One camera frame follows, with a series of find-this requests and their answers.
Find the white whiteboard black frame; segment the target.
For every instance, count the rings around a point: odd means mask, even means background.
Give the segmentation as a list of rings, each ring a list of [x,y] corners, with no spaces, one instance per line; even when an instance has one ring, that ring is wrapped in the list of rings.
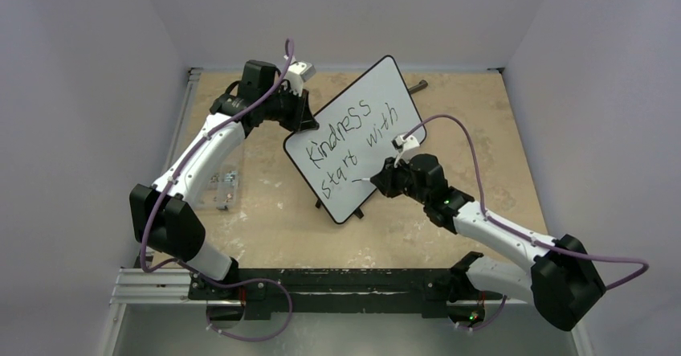
[[[386,55],[316,114],[318,130],[293,133],[283,149],[334,223],[345,223],[375,191],[370,182],[396,156],[392,140],[412,133],[423,142],[414,99],[393,56]]]

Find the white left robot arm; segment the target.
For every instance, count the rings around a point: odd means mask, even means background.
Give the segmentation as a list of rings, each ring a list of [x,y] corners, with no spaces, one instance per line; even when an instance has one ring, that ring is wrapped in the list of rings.
[[[239,80],[214,100],[198,134],[166,172],[129,195],[133,234],[141,254],[152,248],[208,282],[218,298],[233,297],[242,285],[239,264],[206,237],[195,207],[220,165],[264,121],[293,133],[316,130],[304,87],[316,73],[312,63],[292,56],[273,63],[246,62]]]

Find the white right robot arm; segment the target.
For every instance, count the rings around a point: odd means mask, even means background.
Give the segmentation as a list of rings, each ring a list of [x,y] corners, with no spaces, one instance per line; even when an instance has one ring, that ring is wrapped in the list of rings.
[[[506,258],[499,262],[480,252],[466,254],[451,267],[451,301],[499,293],[533,306],[549,324],[570,331],[606,294],[579,239],[556,239],[483,212],[481,202],[449,185],[434,155],[418,154],[408,162],[387,158],[370,182],[387,198],[405,195],[420,203],[435,226]]]

